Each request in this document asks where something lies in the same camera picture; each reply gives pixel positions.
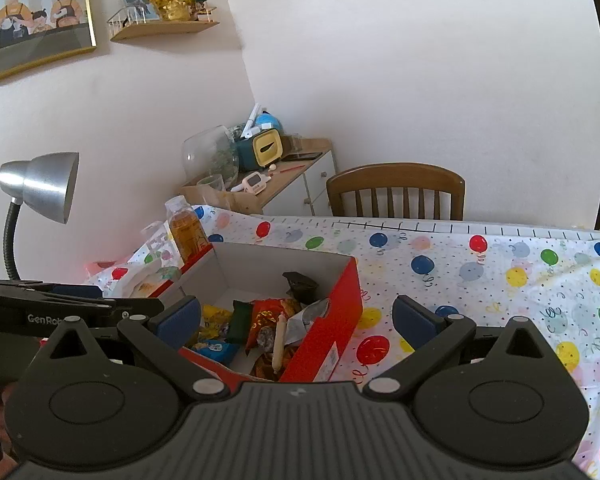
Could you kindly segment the person's left hand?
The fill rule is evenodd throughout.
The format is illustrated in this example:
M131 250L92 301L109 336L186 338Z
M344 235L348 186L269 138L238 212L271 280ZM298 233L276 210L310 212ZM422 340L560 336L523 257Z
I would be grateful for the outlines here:
M0 440L3 445L3 457L0 460L0 480L5 479L19 465L18 460L7 453L12 448L12 441L6 430L5 408L12 392L17 387L15 382L6 385L1 393L0 401Z

